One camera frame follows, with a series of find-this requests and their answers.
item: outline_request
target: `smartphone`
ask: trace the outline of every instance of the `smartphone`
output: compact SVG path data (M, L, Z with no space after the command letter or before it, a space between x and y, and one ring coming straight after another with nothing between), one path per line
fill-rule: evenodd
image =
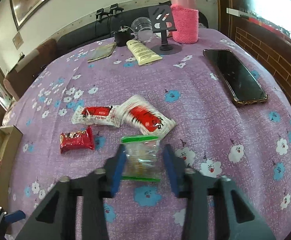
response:
M268 99L260 84L232 51L205 49L203 55L219 69L236 106L261 103Z

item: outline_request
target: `floral tablecloth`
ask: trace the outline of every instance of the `floral tablecloth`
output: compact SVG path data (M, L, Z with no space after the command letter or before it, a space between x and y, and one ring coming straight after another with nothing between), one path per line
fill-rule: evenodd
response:
M87 63L87 53L111 42L95 42L58 58L14 106L9 124L24 136L10 180L10 210L21 209L29 217L62 175L87 175L115 154L122 136L140 133L127 124L93 127L96 150L61 155L61 132L84 128L71 123L77 106L118 105L139 94L177 122L161 149L170 143L203 174L234 178L277 239L284 239L291 231L291 106L271 74L212 29L200 29L196 44L183 44L180 53L150 65L138 66L127 47ZM159 43L154 38L147 46ZM265 89L268 102L236 108L202 55L204 49L231 49ZM186 201L172 194L161 156L159 165L161 182L122 181L116 197L105 200L110 239L181 239ZM212 239L212 198L208 205ZM13 237L24 223L13 224ZM76 233L79 239L79 226Z

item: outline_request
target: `pink thermos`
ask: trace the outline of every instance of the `pink thermos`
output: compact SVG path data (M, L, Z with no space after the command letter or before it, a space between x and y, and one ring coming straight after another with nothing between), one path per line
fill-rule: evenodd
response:
M195 43L198 40L199 12L196 0L171 0L171 10L177 31L172 37L179 43Z

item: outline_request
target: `phone screen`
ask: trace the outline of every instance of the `phone screen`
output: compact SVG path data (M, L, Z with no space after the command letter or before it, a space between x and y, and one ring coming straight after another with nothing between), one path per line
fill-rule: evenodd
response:
M266 93L250 71L229 50L205 49L203 55L219 68L239 101L265 99Z

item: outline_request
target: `white wall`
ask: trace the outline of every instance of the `white wall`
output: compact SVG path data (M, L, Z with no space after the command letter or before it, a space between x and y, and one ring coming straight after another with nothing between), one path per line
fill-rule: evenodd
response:
M12 38L17 31L12 18L10 3L9 0L1 0L0 68L6 73L15 65L21 52L25 55L28 54L40 43L69 23L95 12L99 8L105 8L114 3L126 1L131 0L50 0L20 29L24 44L16 50ZM213 7L211 15L213 17L206 15L209 24L212 28L217 28L217 6Z

